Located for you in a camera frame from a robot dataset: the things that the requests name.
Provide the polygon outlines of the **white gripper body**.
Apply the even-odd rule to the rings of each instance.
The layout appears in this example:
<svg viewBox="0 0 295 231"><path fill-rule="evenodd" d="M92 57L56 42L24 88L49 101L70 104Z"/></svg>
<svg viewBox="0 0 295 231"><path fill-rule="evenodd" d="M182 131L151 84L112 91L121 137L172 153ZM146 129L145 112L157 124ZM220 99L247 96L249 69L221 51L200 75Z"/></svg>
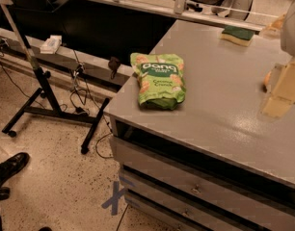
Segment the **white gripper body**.
<svg viewBox="0 0 295 231"><path fill-rule="evenodd" d="M281 29L281 49L295 57L295 1L284 17Z"/></svg>

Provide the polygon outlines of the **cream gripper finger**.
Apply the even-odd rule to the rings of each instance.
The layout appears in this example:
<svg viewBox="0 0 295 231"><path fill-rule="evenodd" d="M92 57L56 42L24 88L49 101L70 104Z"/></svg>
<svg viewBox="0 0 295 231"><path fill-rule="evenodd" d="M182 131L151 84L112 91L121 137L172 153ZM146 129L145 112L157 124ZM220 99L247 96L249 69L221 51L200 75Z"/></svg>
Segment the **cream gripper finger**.
<svg viewBox="0 0 295 231"><path fill-rule="evenodd" d="M271 70L267 94L260 113L271 118L283 117L295 104L295 58Z"/></svg>
<svg viewBox="0 0 295 231"><path fill-rule="evenodd" d="M282 14L274 22L271 23L271 28L273 30L280 30L282 28L284 19L285 19L285 14Z"/></svg>

